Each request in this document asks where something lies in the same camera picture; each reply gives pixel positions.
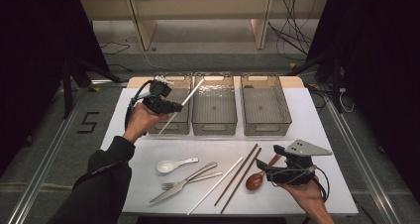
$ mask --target black sleeve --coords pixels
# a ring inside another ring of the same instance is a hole
[[[129,160],[134,150],[132,143],[122,137],[115,137],[106,152],[96,151],[89,158],[87,172]],[[117,223],[126,201],[131,176],[131,168],[123,164],[82,182],[49,223]]]

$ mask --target clear plastic container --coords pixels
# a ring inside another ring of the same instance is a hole
[[[168,86],[172,89],[166,100],[171,102],[182,103],[192,90],[192,73],[191,72],[174,72],[157,74],[163,75],[167,80],[173,81],[174,84]],[[182,111],[178,113],[173,120],[163,130],[162,134],[189,134],[189,116],[190,116],[190,100],[182,107]],[[149,130],[151,134],[158,134],[166,124],[167,120],[157,123],[152,129]]]
[[[246,136],[285,136],[291,117],[277,74],[241,76]]]
[[[234,78],[229,72],[198,72],[194,83],[204,82],[194,93],[194,135],[235,135],[238,124]]]

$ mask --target white spoon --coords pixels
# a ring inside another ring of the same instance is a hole
[[[159,172],[163,172],[163,173],[167,173],[167,172],[171,172],[172,170],[186,165],[186,164],[191,164],[191,163],[197,163],[198,162],[198,158],[191,158],[191,159],[186,159],[183,161],[161,161],[159,163],[157,163],[157,170]]]

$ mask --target person's right hand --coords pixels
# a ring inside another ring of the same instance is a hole
[[[279,186],[287,190],[306,212],[306,214],[316,223],[334,223],[333,218],[325,207],[322,193],[315,181],[310,180],[307,184],[291,185],[278,183]]]
[[[149,110],[145,104],[138,102],[123,137],[134,144],[154,125],[165,119],[167,119],[166,114],[156,114]]]

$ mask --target white table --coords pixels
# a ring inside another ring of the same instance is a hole
[[[113,137],[124,133],[126,109],[130,98],[137,90],[137,88],[123,89],[101,149],[108,149]],[[218,166],[206,173],[216,170],[226,172],[239,157],[245,159],[255,144],[259,144],[259,147],[262,148],[258,159],[266,163],[275,155],[272,145],[287,147],[296,139],[332,151],[308,90],[306,88],[288,88],[287,86],[283,90],[292,118],[292,124],[286,136],[246,137],[243,133],[240,91],[236,89],[238,126],[235,136],[195,136],[192,132],[192,126],[190,126],[189,135],[160,135],[157,138],[156,135],[147,134],[139,139],[136,143],[135,155],[130,161],[133,177],[123,212],[137,215],[186,215],[221,176],[189,183],[175,196],[156,204],[150,204],[153,198],[162,193],[160,185],[163,182],[181,181],[210,162],[217,162]],[[168,174],[161,174],[156,169],[156,164],[159,161],[178,161],[193,157],[199,158],[200,162],[178,168]],[[358,209],[351,197],[335,156],[313,157],[312,160],[327,174],[330,181],[331,193],[326,202],[328,211],[335,216],[358,214]],[[244,165],[217,206],[214,206],[214,203],[240,165],[220,182],[190,215],[219,215],[250,161],[251,159]],[[281,158],[276,166],[285,167],[284,158]],[[245,180],[249,175],[258,171],[260,170],[253,164],[222,215],[285,216],[304,214],[303,210],[285,190],[274,187],[266,180],[260,189],[248,191],[245,188]],[[317,175],[321,184],[327,188],[323,174],[317,171]]]

